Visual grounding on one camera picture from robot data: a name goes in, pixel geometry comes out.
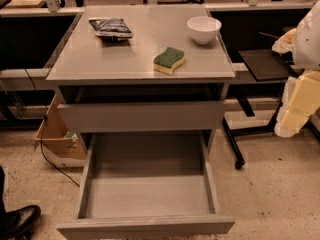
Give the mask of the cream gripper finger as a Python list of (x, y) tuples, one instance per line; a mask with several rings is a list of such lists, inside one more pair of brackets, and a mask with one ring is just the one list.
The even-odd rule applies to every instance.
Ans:
[(296, 28), (287, 31), (272, 46), (272, 50), (278, 54), (285, 54), (293, 51)]
[(294, 136), (319, 108), (320, 71), (306, 71), (298, 78), (289, 77), (276, 118), (276, 135), (283, 138)]

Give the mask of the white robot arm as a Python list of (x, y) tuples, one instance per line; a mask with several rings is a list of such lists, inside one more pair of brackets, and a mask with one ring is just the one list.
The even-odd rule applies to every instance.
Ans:
[(304, 70), (298, 78), (288, 78), (274, 127), (277, 136), (290, 138), (320, 108), (320, 1), (296, 28), (273, 44), (272, 50), (291, 52), (294, 66)]

